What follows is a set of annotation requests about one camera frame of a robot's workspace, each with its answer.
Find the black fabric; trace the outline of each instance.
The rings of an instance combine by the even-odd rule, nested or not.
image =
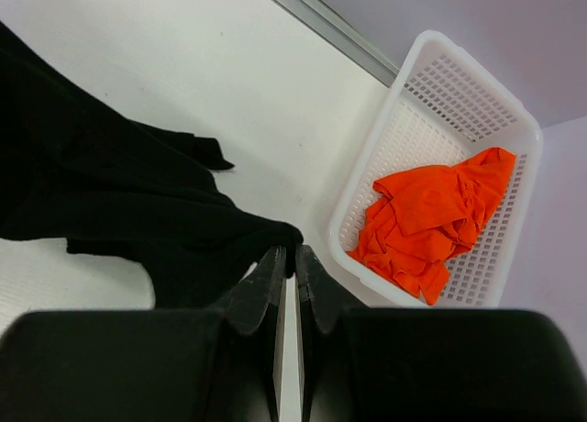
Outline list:
[[[67,238],[149,273],[157,306],[206,305],[273,245],[294,266],[291,225],[239,210],[206,169],[232,167],[215,139],[134,123],[0,27],[0,237]]]

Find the white table surface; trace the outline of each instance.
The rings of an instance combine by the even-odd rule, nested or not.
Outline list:
[[[123,115],[218,138],[237,165],[217,175],[221,191],[245,210],[298,226],[335,278],[368,304],[389,305],[341,270],[326,245],[330,213],[386,89],[272,0],[0,0],[0,19]],[[549,148],[564,155],[547,138],[550,162]],[[543,164],[543,187],[558,180],[548,174],[550,162]],[[543,203],[531,206],[504,304],[555,316],[587,361],[587,321],[579,320],[587,310],[584,282],[567,282],[561,293],[540,263],[551,248],[537,252],[532,237],[546,233],[542,213],[556,202],[548,189],[538,198]],[[570,209],[581,210],[575,205]],[[542,271],[540,283],[528,281],[535,270]],[[300,417],[293,295],[290,281],[286,422]],[[27,310],[152,303],[149,277],[137,264],[69,256],[59,239],[0,241],[0,331]]]

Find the gray wall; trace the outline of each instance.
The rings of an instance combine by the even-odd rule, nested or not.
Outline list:
[[[542,127],[587,115],[587,0],[324,0],[401,66],[428,28],[464,47]]]
[[[501,307],[534,309],[565,332],[587,374],[587,117],[544,131],[532,203]]]

